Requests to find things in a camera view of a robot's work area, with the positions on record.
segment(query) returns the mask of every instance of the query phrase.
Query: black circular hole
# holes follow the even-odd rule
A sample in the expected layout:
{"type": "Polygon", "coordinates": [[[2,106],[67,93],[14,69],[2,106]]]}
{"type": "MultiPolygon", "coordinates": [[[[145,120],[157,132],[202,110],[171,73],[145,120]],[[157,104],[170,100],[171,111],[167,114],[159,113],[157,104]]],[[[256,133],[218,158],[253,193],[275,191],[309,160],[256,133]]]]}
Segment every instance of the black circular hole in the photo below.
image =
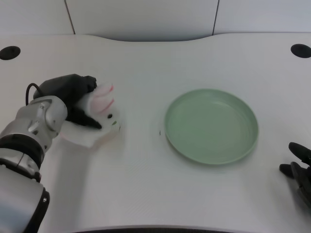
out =
{"type": "Polygon", "coordinates": [[[17,46],[9,46],[0,51],[1,60],[11,60],[19,56],[20,48],[17,46]]]}
{"type": "Polygon", "coordinates": [[[309,58],[311,57],[311,48],[306,45],[296,44],[291,47],[292,53],[301,58],[309,58]]]}

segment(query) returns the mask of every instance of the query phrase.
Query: pink and white object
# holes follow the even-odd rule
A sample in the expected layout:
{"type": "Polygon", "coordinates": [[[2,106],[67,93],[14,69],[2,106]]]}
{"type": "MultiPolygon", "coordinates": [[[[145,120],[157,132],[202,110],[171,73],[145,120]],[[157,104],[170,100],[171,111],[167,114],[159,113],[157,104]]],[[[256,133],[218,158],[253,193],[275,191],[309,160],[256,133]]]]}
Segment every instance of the pink and white object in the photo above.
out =
{"type": "Polygon", "coordinates": [[[111,84],[101,84],[93,92],[83,96],[76,104],[88,116],[101,124],[101,130],[65,121],[61,136],[67,141],[88,148],[114,137],[120,129],[120,113],[114,104],[113,89],[114,86],[111,84]]]}

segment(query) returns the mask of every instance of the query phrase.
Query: green plate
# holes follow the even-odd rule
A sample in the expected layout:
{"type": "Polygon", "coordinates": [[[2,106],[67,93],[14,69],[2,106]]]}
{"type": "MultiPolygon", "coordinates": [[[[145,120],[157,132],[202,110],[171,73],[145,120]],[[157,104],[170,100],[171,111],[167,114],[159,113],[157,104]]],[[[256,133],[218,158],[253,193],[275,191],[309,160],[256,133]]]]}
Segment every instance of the green plate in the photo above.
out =
{"type": "Polygon", "coordinates": [[[177,98],[165,115],[170,143],[184,156],[204,164],[227,164],[248,155],[258,138],[252,110],[239,98],[201,89],[177,98]]]}

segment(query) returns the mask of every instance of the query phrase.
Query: white table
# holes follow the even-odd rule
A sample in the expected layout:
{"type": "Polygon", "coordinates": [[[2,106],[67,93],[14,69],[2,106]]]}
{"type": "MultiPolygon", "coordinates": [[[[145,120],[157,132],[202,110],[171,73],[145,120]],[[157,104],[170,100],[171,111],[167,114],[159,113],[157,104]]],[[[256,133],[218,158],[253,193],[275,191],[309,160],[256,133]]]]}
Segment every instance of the white table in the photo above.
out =
{"type": "Polygon", "coordinates": [[[51,202],[40,232],[150,224],[309,233],[311,214],[295,182],[278,170],[299,162],[289,142],[311,148],[311,58],[291,53],[298,43],[311,46],[311,34],[223,34],[188,42],[1,37],[0,49],[16,45],[21,54],[0,60],[0,128],[24,105],[29,83],[71,73],[112,81],[123,111],[119,135],[98,150],[54,140],[41,167],[51,202]],[[197,88],[221,89],[251,106],[259,122],[252,155],[206,166],[171,148],[165,111],[197,88]]]}

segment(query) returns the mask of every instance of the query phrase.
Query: white wall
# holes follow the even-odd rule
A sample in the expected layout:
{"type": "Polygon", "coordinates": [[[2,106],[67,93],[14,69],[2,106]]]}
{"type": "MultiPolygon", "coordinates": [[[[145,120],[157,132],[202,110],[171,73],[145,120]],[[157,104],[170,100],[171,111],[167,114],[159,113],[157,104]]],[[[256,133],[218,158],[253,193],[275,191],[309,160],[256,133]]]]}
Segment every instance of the white wall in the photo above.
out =
{"type": "Polygon", "coordinates": [[[311,32],[311,0],[220,0],[215,33],[311,32]]]}
{"type": "Polygon", "coordinates": [[[64,0],[0,0],[0,35],[73,34],[64,0]]]}
{"type": "Polygon", "coordinates": [[[218,0],[67,0],[77,34],[126,41],[212,35],[218,0]]]}
{"type": "MultiPolygon", "coordinates": [[[[67,0],[77,34],[129,41],[212,35],[218,0],[67,0]]],[[[310,32],[311,0],[220,0],[214,34],[310,32]]],[[[65,0],[0,0],[0,35],[73,34],[65,0]]]]}

